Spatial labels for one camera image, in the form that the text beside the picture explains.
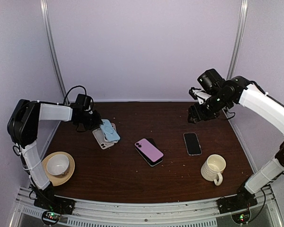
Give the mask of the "dark phone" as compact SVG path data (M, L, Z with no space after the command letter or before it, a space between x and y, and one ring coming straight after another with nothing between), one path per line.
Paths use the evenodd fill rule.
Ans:
M155 143L155 141L154 141L154 139L153 138L146 138L149 142L151 142L154 146L156 146L157 147L157 145L156 145L156 143ZM138 153L142 156L142 158L151 166L151 167L154 167L154 166L156 166L157 164L159 164L162 160L163 160L163 158L161 159L161 160L159 160L158 162L156 162L156 163L151 163L149 160L147 160L147 158L143 155L143 154L141 154L140 152L139 152L139 150L138 149L136 149L137 151L138 151Z

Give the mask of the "left aluminium corner post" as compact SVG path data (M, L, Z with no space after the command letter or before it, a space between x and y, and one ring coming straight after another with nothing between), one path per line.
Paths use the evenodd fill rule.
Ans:
M49 45L50 56L51 56L51 61L53 64L54 73L55 73L55 76L58 82L58 87L61 91L61 94L63 97L66 97L67 91L66 91L64 81L62 78L62 74L61 74L61 70L60 70L60 66L59 66L59 62L57 58L57 53L56 53L56 49L54 45L47 0L40 0L40 6L41 6L41 13L42 13L43 21L44 21L44 26L45 26L45 31L46 31L46 36L47 36L47 41Z

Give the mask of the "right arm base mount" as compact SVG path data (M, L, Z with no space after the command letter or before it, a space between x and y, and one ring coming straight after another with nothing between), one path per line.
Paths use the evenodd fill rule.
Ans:
M256 199L253 198L247 202L239 201L237 195L221 197L216 202L219 213L230 213L232 221L239 225L248 224L251 221L250 208L257 205Z

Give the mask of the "white bowl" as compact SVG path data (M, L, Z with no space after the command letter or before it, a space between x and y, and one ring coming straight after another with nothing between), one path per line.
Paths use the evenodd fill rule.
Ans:
M48 160L46 170L50 175L61 176L68 172L69 165L70 162L66 155L57 154Z

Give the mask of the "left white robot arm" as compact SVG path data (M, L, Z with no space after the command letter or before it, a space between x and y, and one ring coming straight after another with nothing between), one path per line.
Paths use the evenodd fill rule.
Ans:
M87 94L78 94L69 105L20 99L8 121L7 132L14 143L15 153L20 157L36 197L48 210L59 205L54 196L53 184L45 173L38 151L38 129L40 121L71 122L83 125L91 131L101 123L100 113L93 109L93 99Z

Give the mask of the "pinkish beige phone case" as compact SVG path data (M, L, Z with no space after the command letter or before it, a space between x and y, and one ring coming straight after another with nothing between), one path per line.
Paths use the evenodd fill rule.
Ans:
M110 133L111 137L114 139L113 143L118 143L121 139L120 135L117 133L116 125L114 123L111 123L111 126L113 128L113 131Z

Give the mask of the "aluminium corner post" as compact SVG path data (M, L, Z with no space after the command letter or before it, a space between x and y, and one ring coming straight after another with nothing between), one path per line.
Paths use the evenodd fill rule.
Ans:
M67 91L66 91L64 81L62 78L62 74L61 74L61 70L60 70L60 66L59 66L59 62L57 58L57 53L56 53L56 49L54 45L47 0L40 0L40 6L41 6L41 13L42 13L43 21L44 21L44 26L45 26L45 31L46 31L46 36L47 36L47 41L49 45L50 56L51 56L51 61L53 64L54 73L55 73L55 76L58 82L58 87L61 91L61 94L63 97L66 97Z
M241 1L236 36L234 40L234 45L233 45L233 50L232 50L228 72L227 72L226 79L225 79L226 81L230 80L234 75L234 71L235 71L236 64L237 64L238 57L239 57L240 47L241 47L244 32L245 32L247 15L248 15L248 5L249 5L248 0Z

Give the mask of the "tan saucer plate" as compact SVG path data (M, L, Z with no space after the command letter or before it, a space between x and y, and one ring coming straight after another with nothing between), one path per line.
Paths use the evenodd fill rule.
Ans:
M46 164L47 164L48 160L52 156L57 155L57 154L64 154L69 159L70 165L69 165L68 172L65 175L53 176L53 175L50 175L46 170ZM59 185L62 185L63 183L65 183L65 182L67 182L71 178L71 176L73 175L74 170L75 170L75 161L70 154L68 154L66 152L58 151L58 152L54 152L54 153L46 156L44 158L44 160L42 161L42 166L44 168L45 174L47 175L47 177L49 178L49 180L53 184L53 186L59 186Z

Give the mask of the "right aluminium corner post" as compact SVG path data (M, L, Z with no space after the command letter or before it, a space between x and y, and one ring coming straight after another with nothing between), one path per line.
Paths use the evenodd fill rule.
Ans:
M241 1L236 36L234 40L234 45L233 45L233 50L232 50L228 72L227 72L226 79L225 79L226 81L230 80L234 75L234 71L235 71L236 64L237 64L238 57L239 57L240 47L241 47L244 32L245 32L247 15L248 15L248 5L249 5L248 0Z

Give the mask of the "light blue phone case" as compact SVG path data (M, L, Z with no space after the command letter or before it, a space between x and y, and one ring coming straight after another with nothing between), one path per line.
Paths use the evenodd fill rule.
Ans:
M102 123L100 124L100 129L102 130L106 141L118 142L120 140L119 134L112 127L112 124L108 119L102 119Z

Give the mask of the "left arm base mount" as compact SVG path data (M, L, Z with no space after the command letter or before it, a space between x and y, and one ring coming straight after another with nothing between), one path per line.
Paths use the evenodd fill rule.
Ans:
M75 200L56 197L56 203L40 198L35 199L34 206L44 209L41 220L48 226L57 224L62 215L71 215L75 207Z

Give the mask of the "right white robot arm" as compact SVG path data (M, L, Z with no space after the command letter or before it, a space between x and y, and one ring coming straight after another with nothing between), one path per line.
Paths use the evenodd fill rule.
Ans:
M255 81L242 76L223 79L215 69L206 70L197 79L201 88L191 87L189 95L196 103L189 107L189 123L213 120L223 108L241 105L269 122L284 136L284 105L272 98ZM242 209L255 193L284 173L284 141L279 151L237 190L233 205Z

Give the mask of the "cream ribbed mug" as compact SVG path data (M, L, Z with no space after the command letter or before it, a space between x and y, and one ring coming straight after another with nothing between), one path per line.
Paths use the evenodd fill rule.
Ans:
M223 172L226 168L225 159L218 155L210 155L201 167L201 176L210 182L214 182L216 186L220 186L223 182Z

